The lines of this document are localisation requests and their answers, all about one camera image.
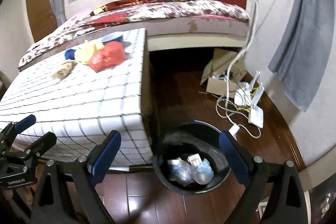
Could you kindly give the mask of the beige cloth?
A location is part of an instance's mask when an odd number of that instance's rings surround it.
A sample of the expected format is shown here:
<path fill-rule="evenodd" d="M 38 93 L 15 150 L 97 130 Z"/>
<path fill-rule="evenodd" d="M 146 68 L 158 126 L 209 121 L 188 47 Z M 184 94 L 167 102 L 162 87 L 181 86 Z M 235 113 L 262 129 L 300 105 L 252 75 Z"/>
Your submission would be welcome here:
<path fill-rule="evenodd" d="M 59 80 L 65 79 L 73 71 L 76 65 L 77 62 L 75 60 L 66 60 L 64 63 L 62 63 L 60 69 L 52 75 L 52 78 Z"/>

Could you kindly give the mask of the yellow fuzzy cloth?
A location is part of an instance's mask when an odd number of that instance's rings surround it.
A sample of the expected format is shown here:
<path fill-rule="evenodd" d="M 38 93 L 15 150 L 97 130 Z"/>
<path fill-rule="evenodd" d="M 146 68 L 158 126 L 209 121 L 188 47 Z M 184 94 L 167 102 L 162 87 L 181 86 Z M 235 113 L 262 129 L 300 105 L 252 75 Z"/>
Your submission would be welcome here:
<path fill-rule="evenodd" d="M 104 48 L 104 44 L 100 41 L 86 40 L 84 44 L 75 51 L 74 57 L 77 63 L 88 65 L 92 56 L 98 51 Z"/>

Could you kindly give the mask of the red plastic bag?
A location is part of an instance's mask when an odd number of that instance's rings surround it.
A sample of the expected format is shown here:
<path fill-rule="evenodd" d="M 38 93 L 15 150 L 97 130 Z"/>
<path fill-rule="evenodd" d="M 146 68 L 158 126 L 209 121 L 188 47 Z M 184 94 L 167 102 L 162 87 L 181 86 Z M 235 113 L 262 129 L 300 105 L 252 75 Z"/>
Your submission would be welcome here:
<path fill-rule="evenodd" d="M 123 44 L 117 41 L 108 42 L 104 48 L 96 51 L 88 65 L 95 72 L 120 65 L 126 59 Z"/>

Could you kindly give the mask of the clear crumpled plastic trash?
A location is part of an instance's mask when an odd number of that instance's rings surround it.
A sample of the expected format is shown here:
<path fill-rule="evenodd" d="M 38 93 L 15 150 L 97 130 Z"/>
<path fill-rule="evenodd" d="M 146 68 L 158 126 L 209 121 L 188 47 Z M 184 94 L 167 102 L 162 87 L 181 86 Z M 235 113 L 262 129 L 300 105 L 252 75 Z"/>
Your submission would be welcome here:
<path fill-rule="evenodd" d="M 180 158 L 169 160 L 171 170 L 170 181 L 175 181 L 182 186 L 195 182 L 196 167 Z"/>

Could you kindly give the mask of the black round trash bin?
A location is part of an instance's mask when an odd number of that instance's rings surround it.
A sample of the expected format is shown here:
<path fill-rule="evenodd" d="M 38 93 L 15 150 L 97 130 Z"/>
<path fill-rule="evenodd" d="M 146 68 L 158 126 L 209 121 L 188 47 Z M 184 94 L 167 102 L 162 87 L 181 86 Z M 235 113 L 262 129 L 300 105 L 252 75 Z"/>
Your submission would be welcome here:
<path fill-rule="evenodd" d="M 193 121 L 166 133 L 153 157 L 160 181 L 187 196 L 219 187 L 231 171 L 219 149 L 220 133 L 220 129 L 203 121 Z"/>

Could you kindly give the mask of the white grid-pattern mattress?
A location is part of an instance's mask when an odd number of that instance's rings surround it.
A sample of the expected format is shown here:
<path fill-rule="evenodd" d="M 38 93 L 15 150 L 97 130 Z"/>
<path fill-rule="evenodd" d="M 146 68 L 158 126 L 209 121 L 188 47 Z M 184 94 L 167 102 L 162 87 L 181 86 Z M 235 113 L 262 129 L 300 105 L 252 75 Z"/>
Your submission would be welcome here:
<path fill-rule="evenodd" d="M 147 35 L 140 28 L 124 32 L 123 38 L 128 57 L 116 67 L 95 72 L 78 64 L 65 79 L 57 80 L 52 75 L 64 62 L 64 53 L 57 53 L 18 74 L 1 99 L 1 127 L 31 114 L 37 121 L 17 136 L 16 149 L 52 132 L 58 140 L 45 158 L 67 162 L 88 155 L 117 130 L 122 142 L 113 166 L 151 162 Z"/>

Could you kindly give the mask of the blue rolled sock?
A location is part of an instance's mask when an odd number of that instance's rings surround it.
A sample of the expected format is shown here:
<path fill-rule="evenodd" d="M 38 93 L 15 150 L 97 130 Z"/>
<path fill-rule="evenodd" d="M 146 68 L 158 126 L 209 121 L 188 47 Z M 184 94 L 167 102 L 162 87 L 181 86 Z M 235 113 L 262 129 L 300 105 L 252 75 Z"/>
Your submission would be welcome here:
<path fill-rule="evenodd" d="M 76 50 L 75 49 L 67 49 L 64 53 L 64 57 L 66 60 L 75 60 L 75 52 Z"/>

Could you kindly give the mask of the light blue face mask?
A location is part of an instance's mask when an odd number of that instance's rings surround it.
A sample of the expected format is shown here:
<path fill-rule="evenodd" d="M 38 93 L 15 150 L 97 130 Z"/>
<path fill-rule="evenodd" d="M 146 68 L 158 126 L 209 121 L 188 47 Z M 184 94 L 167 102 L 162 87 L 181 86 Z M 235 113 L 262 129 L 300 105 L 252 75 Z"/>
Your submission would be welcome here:
<path fill-rule="evenodd" d="M 214 177 L 214 171 L 210 162 L 204 159 L 197 167 L 195 172 L 195 181 L 200 185 L 208 184 Z"/>

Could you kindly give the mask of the white power adapter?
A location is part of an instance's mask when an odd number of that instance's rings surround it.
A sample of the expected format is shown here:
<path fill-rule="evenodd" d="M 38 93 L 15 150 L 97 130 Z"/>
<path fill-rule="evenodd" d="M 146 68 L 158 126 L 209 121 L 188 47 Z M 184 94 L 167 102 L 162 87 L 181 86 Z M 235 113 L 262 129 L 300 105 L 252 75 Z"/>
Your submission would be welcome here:
<path fill-rule="evenodd" d="M 230 129 L 228 130 L 228 132 L 235 138 L 237 139 L 237 134 L 238 134 L 238 131 L 240 130 L 240 127 L 238 124 L 233 124 Z"/>

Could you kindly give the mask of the white flat network box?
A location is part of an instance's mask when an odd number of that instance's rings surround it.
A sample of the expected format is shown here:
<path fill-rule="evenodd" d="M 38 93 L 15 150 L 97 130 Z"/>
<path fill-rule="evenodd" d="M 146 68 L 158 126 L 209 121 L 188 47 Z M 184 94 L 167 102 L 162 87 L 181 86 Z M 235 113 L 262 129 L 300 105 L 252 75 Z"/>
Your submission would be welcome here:
<path fill-rule="evenodd" d="M 258 128 L 263 128 L 264 127 L 264 112 L 257 105 L 252 105 L 250 107 L 248 122 L 250 124 L 255 125 Z"/>

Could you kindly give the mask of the small printed paper packet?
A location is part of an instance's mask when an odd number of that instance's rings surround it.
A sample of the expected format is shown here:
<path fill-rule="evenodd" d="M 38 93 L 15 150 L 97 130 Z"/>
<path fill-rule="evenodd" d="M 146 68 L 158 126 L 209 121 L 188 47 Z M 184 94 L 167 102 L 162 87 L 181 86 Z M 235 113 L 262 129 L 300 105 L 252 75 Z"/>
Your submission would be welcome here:
<path fill-rule="evenodd" d="M 198 167 L 202 163 L 202 159 L 200 155 L 196 153 L 196 154 L 188 156 L 187 162 L 194 167 Z"/>

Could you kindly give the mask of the white wifi router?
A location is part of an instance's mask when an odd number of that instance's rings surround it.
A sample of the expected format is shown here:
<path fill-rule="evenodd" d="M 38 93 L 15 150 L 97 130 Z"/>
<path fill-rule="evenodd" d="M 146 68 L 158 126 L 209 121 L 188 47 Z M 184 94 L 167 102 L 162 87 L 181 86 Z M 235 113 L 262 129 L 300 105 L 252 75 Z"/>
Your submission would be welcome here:
<path fill-rule="evenodd" d="M 255 87 L 257 80 L 261 73 L 256 71 L 254 78 L 249 83 L 237 83 L 237 90 L 234 96 L 234 104 L 237 107 L 249 108 L 257 106 L 259 100 L 264 93 L 264 86 L 262 83 Z"/>

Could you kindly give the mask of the brown wooden door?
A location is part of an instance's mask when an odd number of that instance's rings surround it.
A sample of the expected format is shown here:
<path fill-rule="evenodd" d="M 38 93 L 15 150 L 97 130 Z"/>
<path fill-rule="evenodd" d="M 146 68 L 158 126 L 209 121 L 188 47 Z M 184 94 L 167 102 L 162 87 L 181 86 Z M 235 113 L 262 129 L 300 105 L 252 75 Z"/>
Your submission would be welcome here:
<path fill-rule="evenodd" d="M 49 0 L 26 0 L 26 8 L 34 42 L 38 42 L 58 27 Z"/>

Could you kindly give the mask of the open cardboard box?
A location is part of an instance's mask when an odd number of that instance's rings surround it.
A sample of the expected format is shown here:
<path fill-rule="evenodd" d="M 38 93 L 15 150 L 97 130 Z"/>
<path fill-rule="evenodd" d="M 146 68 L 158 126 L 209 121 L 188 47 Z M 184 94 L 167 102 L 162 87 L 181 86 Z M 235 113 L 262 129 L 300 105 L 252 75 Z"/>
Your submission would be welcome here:
<path fill-rule="evenodd" d="M 213 59 L 204 68 L 201 78 L 201 84 L 206 85 L 206 92 L 217 96 L 226 95 L 227 70 L 236 55 L 236 52 L 215 48 Z M 238 83 L 245 77 L 246 73 L 244 59 L 240 58 L 232 65 L 229 73 L 230 98 L 234 98 L 239 88 Z"/>

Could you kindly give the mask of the grey cloth hanging on wall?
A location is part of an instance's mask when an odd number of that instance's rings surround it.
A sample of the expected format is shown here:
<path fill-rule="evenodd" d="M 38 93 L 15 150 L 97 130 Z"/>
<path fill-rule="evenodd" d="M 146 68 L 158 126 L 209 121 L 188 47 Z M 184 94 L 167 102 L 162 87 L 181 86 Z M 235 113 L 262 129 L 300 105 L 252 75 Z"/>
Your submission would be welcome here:
<path fill-rule="evenodd" d="M 334 33 L 334 0 L 294 0 L 288 24 L 270 64 L 282 90 L 305 112 L 325 73 Z"/>

